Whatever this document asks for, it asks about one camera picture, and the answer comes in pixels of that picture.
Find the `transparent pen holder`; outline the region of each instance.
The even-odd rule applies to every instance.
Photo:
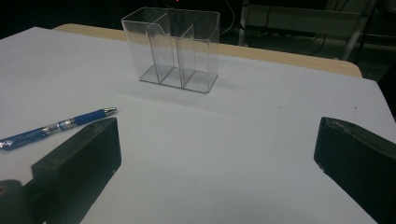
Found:
[[[139,80],[210,92],[218,77],[219,13],[142,7],[121,21]]]

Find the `acrylic container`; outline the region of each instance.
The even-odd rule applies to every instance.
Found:
[[[139,80],[210,92],[218,77],[218,12],[142,7],[121,21]]]

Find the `wooden table edge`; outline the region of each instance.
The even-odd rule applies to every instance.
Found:
[[[102,37],[107,39],[115,39],[126,41],[125,33],[122,30],[114,30],[108,28],[79,25],[67,23],[53,30],[63,31],[79,35],[89,35]],[[300,67],[317,69],[320,71],[332,72],[351,77],[362,77],[361,70],[356,64],[324,59],[312,56],[304,56],[299,54],[285,53],[266,49],[252,49],[240,46],[219,44],[219,54],[233,57],[240,57],[253,60],[261,60],[272,63],[283,63]]]

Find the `pen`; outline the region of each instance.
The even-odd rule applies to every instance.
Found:
[[[92,122],[97,119],[105,118],[105,117],[115,113],[116,110],[117,110],[116,107],[99,109],[99,110],[93,111],[88,114],[77,116],[72,119],[66,119],[66,120],[59,121],[57,123],[54,123],[54,124],[51,124],[51,125],[48,125],[48,126],[45,126],[42,128],[34,129],[34,130],[26,132],[26,133],[20,133],[20,134],[14,135],[12,137],[2,139],[2,140],[0,140],[0,149],[3,149],[5,151],[10,151],[17,147],[22,147],[29,143],[46,138],[53,133],[65,131],[65,130],[74,128],[76,126],[79,126],[79,125],[82,125],[82,124],[85,124],[88,122]]]

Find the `white table surface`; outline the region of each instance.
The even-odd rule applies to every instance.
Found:
[[[116,106],[122,164],[83,223],[375,223],[315,164],[321,117],[396,142],[375,82],[220,57],[209,94],[139,82],[127,44],[33,28],[0,40],[0,138]],[[0,180],[76,133],[0,152]]]

